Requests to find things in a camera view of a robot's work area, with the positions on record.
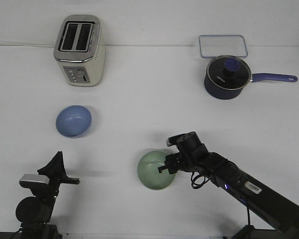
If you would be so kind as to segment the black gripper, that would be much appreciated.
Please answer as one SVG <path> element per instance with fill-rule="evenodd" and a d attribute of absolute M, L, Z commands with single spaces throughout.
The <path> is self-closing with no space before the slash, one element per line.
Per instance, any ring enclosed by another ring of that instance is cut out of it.
<path fill-rule="evenodd" d="M 59 187 L 61 184 L 78 185 L 80 183 L 79 178 L 66 176 L 62 151 L 58 151 L 48 164 L 41 169 L 38 169 L 37 172 L 39 175 L 57 176 L 52 177 L 51 179 L 49 178 L 50 181 L 48 186 L 39 186 L 38 188 L 30 189 L 34 196 L 41 199 L 55 199 L 59 194 Z"/>
<path fill-rule="evenodd" d="M 170 174 L 174 174 L 177 171 L 203 172 L 201 160 L 207 157 L 209 152 L 200 141 L 196 132 L 186 133 L 183 145 L 176 145 L 176 147 L 179 152 L 165 157 L 165 165 L 158 167 L 159 173 L 162 173 L 164 170 L 167 170 Z"/>

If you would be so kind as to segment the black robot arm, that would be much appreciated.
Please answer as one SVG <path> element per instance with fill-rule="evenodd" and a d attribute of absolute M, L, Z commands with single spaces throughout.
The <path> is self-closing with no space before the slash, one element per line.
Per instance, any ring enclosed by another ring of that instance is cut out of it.
<path fill-rule="evenodd" d="M 248 212 L 255 213 L 272 227 L 264 230 L 247 224 L 233 238 L 299 239 L 298 205 L 245 173 L 223 156 L 209 152 L 193 131 L 169 137 L 166 144 L 175 145 L 179 152 L 166 156 L 164 165 L 158 168 L 159 172 L 190 172 L 191 186 L 194 189 L 199 189 L 210 181 L 242 203 Z"/>
<path fill-rule="evenodd" d="M 63 153 L 57 152 L 48 164 L 37 171 L 37 174 L 24 174 L 19 184 L 30 189 L 32 196 L 19 202 L 15 210 L 20 229 L 11 238 L 20 234 L 21 239 L 61 239 L 56 225 L 50 219 L 59 195 L 61 184 L 78 185 L 80 179 L 70 178 L 66 174 Z"/>

